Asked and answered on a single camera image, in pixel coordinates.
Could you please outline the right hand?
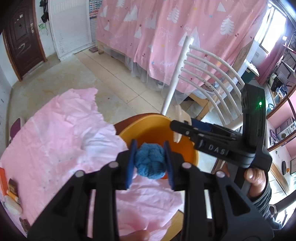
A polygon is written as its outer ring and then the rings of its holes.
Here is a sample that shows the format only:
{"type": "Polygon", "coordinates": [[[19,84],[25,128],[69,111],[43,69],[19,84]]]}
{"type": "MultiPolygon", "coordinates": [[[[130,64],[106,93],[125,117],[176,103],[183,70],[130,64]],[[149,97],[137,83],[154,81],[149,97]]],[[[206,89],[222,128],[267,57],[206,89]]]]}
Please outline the right hand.
{"type": "Polygon", "coordinates": [[[258,168],[248,168],[244,172],[244,179],[250,183],[248,197],[250,199],[259,197],[266,187],[266,174],[258,168]]]}

